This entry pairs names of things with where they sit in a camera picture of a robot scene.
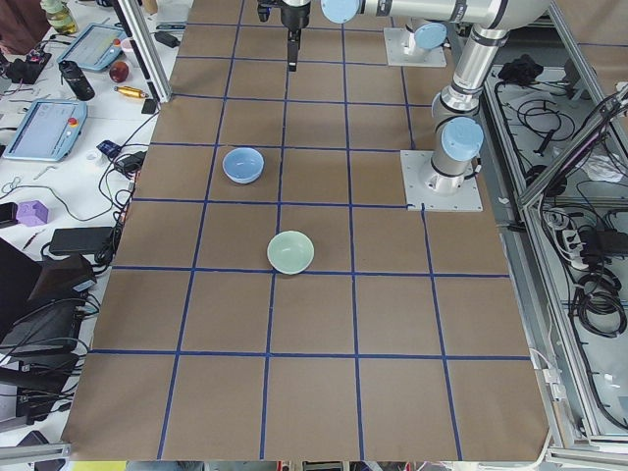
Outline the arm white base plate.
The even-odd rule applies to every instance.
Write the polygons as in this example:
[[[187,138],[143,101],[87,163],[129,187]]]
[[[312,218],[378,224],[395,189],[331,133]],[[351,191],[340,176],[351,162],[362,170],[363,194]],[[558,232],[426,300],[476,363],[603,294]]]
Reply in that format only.
[[[472,166],[461,176],[445,177],[432,165],[432,151],[402,150],[400,164],[410,211],[482,212],[483,204]]]
[[[384,29],[384,42],[389,66],[444,68],[443,44],[446,28],[442,24],[428,24],[415,31],[407,28]]]

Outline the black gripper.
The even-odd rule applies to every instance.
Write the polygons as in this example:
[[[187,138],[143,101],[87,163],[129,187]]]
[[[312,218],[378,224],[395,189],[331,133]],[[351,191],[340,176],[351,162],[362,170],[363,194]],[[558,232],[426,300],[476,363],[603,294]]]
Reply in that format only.
[[[300,29],[309,25],[310,0],[281,0],[281,21],[288,32],[288,70],[295,72],[300,50]]]

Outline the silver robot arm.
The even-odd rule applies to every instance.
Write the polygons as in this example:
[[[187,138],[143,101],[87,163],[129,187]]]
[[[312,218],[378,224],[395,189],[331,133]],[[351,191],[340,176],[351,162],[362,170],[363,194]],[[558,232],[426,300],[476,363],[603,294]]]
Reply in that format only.
[[[447,29],[442,23],[410,18],[406,22],[405,28],[407,43],[404,46],[404,53],[406,55],[432,51],[445,43]]]
[[[507,0],[323,1],[321,8],[330,22],[339,25],[357,15],[472,25],[450,84],[434,99],[436,149],[419,171],[419,179],[428,190],[453,195],[462,187],[467,167],[482,147],[484,135],[473,117],[498,50],[512,30],[535,21],[549,5],[548,1]]]

